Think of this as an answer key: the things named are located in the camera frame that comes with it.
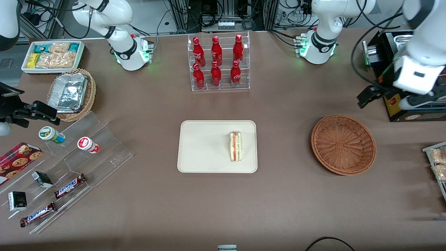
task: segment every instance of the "cookie box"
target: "cookie box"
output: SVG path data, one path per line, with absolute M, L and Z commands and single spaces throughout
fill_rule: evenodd
M 0 186 L 42 156 L 42 154 L 42 150 L 39 147 L 22 142 L 3 156 L 0 156 Z

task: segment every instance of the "brown table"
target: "brown table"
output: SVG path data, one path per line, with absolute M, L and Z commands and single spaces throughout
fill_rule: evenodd
M 390 123 L 380 100 L 358 108 L 355 97 L 367 84 L 349 57 L 363 31 L 343 31 L 323 65 L 297 59 L 267 32 L 251 32 L 251 90 L 214 94 L 191 92 L 187 36 L 160 38 L 154 63 L 136 72 L 116 63 L 107 41 L 85 40 L 83 68 L 97 84 L 93 110 L 134 157 L 38 235 L 2 207 L 0 250 L 212 251 L 234 243 L 240 251 L 297 251 L 326 235 L 363 251 L 445 250 L 446 223 L 432 220 L 446 217 L 445 202 L 420 150 L 445 141 L 445 123 Z M 24 74 L 22 100 L 45 100 L 53 79 Z M 375 137 L 375 164 L 359 176 L 335 175 L 312 154 L 313 126 L 337 113 Z M 180 173 L 184 120 L 253 120 L 258 170 Z M 0 152 L 21 141 L 43 144 L 37 131 L 44 125 L 14 126 Z

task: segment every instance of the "snickers bar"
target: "snickers bar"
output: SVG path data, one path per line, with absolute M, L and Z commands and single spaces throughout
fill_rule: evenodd
M 85 178 L 83 173 L 81 175 L 77 176 L 76 179 L 74 179 L 73 181 L 68 183 L 66 186 L 61 188 L 59 191 L 54 192 L 54 194 L 56 195 L 56 199 L 59 199 L 60 197 L 65 196 L 66 194 L 71 192 L 75 187 L 79 186 L 82 182 L 84 182 L 86 180 L 87 179 Z
M 47 207 L 42 208 L 41 210 L 31 214 L 28 217 L 22 218 L 20 220 L 20 227 L 26 227 L 27 225 L 31 224 L 33 221 L 37 219 L 41 219 L 44 216 L 48 215 L 51 212 L 57 211 L 56 204 L 51 202 Z

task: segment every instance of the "empty wicker basket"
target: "empty wicker basket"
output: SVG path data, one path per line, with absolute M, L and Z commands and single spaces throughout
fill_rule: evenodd
M 316 158 L 337 174 L 352 176 L 367 171 L 376 157 L 370 131 L 349 116 L 322 118 L 313 128 L 311 147 Z

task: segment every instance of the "coca-cola bottle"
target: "coca-cola bottle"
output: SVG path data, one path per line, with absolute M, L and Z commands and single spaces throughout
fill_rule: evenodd
M 218 65 L 221 66 L 223 64 L 223 52 L 222 47 L 219 43 L 219 37 L 213 36 L 212 37 L 212 60 L 217 61 Z
M 212 61 L 211 75 L 212 75 L 212 84 L 215 87 L 219 87 L 220 81 L 222 80 L 222 71 L 219 68 L 218 62 L 215 60 Z
M 192 39 L 194 43 L 194 58 L 195 62 L 198 63 L 201 67 L 205 67 L 206 60 L 204 59 L 204 50 L 200 44 L 200 39 L 198 37 L 194 37 Z
M 204 89 L 204 74 L 200 70 L 200 66 L 194 63 L 194 81 L 198 89 Z
M 232 62 L 232 69 L 231 69 L 231 85 L 232 85 L 232 87 L 240 86 L 240 74 L 241 74 L 241 70 L 239 67 L 239 61 L 234 60 L 234 62 Z
M 234 49 L 234 60 L 238 60 L 242 62 L 243 60 L 243 44 L 242 44 L 242 35 L 238 34 L 235 36 L 235 44 Z

